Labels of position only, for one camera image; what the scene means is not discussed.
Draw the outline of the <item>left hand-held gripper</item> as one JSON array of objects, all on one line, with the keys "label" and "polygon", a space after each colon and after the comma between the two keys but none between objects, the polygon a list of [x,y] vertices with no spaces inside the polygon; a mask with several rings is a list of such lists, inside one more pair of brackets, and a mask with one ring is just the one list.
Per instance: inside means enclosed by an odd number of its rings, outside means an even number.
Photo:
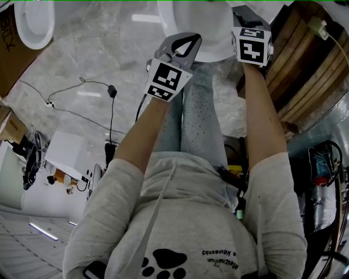
[{"label": "left hand-held gripper", "polygon": [[[183,54],[176,50],[189,43]],[[144,93],[170,102],[193,76],[191,66],[200,49],[198,33],[182,32],[167,37],[148,61],[148,78]]]}]

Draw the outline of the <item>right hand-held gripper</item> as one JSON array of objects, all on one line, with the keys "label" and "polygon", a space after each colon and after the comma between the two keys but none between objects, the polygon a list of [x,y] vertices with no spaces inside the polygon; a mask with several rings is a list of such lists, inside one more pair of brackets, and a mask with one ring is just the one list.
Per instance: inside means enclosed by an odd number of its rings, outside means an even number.
[{"label": "right hand-held gripper", "polygon": [[270,25],[246,5],[232,8],[232,45],[238,61],[267,66],[273,55]]}]

